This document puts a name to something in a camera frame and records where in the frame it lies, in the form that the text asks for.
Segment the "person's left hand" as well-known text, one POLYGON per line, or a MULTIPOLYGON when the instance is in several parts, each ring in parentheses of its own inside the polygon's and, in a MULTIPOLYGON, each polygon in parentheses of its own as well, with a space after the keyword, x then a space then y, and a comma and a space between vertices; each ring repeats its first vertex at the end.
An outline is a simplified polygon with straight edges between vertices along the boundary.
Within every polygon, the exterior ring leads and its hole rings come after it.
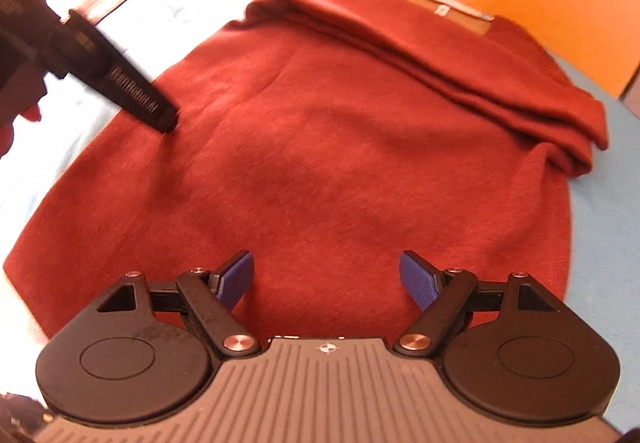
POLYGON ((13 122, 23 117, 28 122, 40 122, 39 101, 47 94, 40 73, 17 73, 1 90, 1 156, 12 148, 14 142, 13 122))

